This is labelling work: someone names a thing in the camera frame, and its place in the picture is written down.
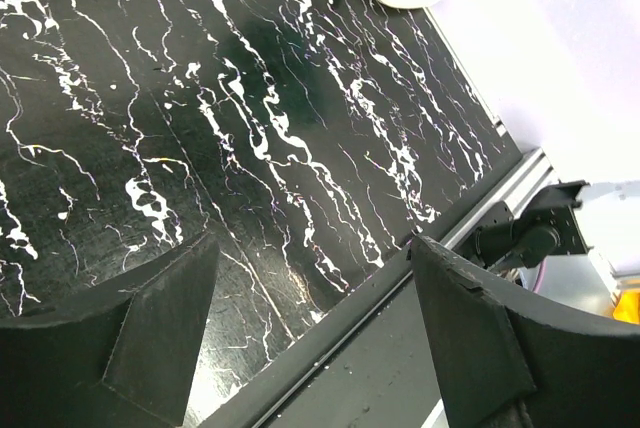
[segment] black marble surface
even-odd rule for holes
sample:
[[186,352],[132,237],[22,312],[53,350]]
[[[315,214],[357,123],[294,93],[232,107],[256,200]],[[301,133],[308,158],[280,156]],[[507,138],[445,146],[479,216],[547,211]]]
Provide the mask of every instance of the black marble surface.
[[516,150],[373,0],[0,0],[0,119],[0,316],[218,236],[189,426]]

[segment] white wall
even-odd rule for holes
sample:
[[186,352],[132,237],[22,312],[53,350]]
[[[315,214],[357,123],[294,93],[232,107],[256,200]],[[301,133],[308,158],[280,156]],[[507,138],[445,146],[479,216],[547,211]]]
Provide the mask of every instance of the white wall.
[[443,0],[478,91],[564,180],[640,179],[640,0]]

